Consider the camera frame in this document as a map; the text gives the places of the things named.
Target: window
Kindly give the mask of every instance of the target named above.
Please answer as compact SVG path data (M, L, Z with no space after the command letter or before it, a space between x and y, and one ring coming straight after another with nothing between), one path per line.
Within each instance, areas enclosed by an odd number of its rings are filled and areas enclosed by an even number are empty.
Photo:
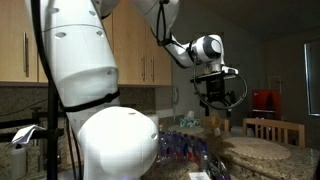
M304 44L309 115L320 116L320 41Z

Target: woven placemat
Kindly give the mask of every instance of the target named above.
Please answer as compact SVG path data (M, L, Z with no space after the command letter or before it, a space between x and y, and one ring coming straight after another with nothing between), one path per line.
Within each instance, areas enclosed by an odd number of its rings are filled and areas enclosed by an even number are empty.
M190 135L202 133L204 131L202 127L180 127L179 125L171 126L168 128L168 130Z
M223 142L229 150L256 159L279 160L291 155L287 148L264 139L231 137Z

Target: wooden chair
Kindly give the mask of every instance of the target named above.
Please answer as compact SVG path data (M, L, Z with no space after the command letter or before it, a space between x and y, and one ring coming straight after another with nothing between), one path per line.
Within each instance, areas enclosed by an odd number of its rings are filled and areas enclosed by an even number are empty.
M220 129L224 132L230 132L230 121L220 118L216 112L212 112L210 116L201 118L202 127L213 129L216 123L219 123Z
M255 137L283 142L285 144L288 144L288 131L298 131L299 147L305 148L304 125L271 119L244 118L242 130L243 135L247 135L248 124L254 125Z

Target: backsplash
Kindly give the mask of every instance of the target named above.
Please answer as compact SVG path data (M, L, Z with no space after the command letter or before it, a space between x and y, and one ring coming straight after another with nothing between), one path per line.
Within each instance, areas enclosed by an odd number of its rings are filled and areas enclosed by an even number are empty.
M39 111L47 111L46 87L0 87L0 122L29 119L31 107L41 107ZM120 87L120 102L122 106L132 107L144 114L154 114L155 90L154 88ZM59 128L65 127L65 121L59 121ZM22 128L15 127L0 129L1 133L16 132ZM59 138L59 150L61 150L62 165L67 164L65 158L66 135ZM28 152L27 177L33 177L38 172L38 156L40 146L32 141L26 146ZM10 151L14 148L11 143L0 143L0 179L10 179L11 163Z

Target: wooden cabinet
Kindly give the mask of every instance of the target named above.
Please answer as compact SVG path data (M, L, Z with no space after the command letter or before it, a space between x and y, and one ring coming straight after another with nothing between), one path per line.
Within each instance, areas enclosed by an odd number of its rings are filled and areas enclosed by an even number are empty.
M0 81L37 82L37 48L23 0L0 5Z
M171 57L163 47L159 47L150 27L146 26L146 82L148 85L170 86Z
M171 85L169 55L128 1L114 10L113 38L120 85Z
M171 85L170 56L128 1L120 1L103 25L120 85ZM1 2L0 27L0 82L47 83L23 0Z

